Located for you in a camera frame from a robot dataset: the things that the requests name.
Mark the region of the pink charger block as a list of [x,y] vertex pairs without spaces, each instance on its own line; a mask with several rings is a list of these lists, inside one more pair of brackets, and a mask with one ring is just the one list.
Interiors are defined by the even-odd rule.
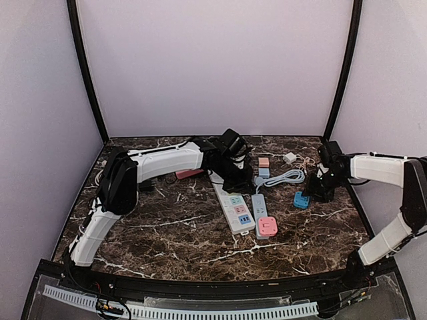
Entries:
[[258,158],[258,167],[259,168],[269,168],[270,160],[267,157],[259,157]]

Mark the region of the white charger with cable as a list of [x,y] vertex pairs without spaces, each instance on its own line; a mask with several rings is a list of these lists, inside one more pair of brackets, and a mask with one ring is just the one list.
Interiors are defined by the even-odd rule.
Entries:
[[283,160],[288,165],[295,165],[297,169],[302,171],[307,171],[309,167],[316,165],[314,159],[310,157],[303,157],[299,154],[294,154],[292,152],[286,153],[283,156]]

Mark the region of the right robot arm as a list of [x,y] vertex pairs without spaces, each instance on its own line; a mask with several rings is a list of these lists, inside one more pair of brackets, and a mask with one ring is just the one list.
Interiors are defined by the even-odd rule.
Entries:
[[396,256],[414,256],[426,244],[426,158],[380,153],[324,152],[306,174],[305,196],[320,203],[335,199],[337,190],[356,188],[374,236],[356,248],[340,283],[355,289],[366,269]]

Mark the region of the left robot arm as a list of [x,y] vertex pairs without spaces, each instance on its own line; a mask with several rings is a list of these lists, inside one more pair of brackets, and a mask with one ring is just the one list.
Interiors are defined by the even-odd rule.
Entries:
[[67,274],[68,280],[80,291],[94,285],[93,274],[84,267],[92,265],[116,221],[135,209],[139,184],[177,171],[201,169],[219,175],[227,193],[251,193],[251,149],[231,129],[219,137],[190,137],[183,143],[155,149],[127,151],[116,147],[101,174],[91,210],[65,253],[74,264]]

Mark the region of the long white power strip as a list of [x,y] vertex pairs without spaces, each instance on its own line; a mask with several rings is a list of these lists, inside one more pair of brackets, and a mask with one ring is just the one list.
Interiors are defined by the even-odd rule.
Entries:
[[248,235],[255,229],[255,222],[244,198],[239,193],[227,193],[223,190],[224,180],[212,173],[209,179],[216,192],[221,208],[233,235]]

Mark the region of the blue charger block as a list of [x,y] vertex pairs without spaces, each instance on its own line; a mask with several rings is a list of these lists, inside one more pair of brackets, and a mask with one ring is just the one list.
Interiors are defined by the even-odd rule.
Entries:
[[270,170],[268,168],[260,167],[258,169],[258,175],[263,179],[270,178]]

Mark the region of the blue square adapter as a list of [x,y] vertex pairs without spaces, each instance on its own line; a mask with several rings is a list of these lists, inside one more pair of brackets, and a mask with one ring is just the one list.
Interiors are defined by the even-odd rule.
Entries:
[[294,195],[294,207],[300,208],[300,209],[307,209],[310,206],[311,197],[310,196],[304,196],[301,191],[298,191]]

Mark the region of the pink triangular power strip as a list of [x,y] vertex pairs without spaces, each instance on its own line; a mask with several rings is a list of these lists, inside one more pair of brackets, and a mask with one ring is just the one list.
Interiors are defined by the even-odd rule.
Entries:
[[175,176],[177,177],[177,179],[181,180],[181,179],[186,179],[186,178],[191,177],[191,176],[198,175],[198,174],[203,173],[203,172],[204,172],[203,169],[183,170],[183,171],[176,171]]

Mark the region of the black power adapter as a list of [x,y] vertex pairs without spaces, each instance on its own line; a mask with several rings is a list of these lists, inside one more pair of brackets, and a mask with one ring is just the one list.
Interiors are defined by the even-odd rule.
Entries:
[[152,192],[155,189],[155,182],[151,180],[143,181],[138,184],[138,189],[143,193]]

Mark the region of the pink square adapter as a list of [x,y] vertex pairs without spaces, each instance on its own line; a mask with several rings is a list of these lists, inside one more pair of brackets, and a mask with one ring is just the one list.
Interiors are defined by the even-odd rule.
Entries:
[[256,225],[256,236],[258,239],[268,239],[278,232],[278,226],[274,217],[260,217]]

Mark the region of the grey-blue short power strip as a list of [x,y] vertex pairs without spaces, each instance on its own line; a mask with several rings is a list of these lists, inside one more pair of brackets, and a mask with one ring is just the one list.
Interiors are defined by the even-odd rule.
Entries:
[[262,194],[252,195],[252,207],[254,212],[254,219],[256,222],[256,237],[258,240],[269,239],[269,236],[263,236],[260,231],[259,220],[268,217],[266,202]]

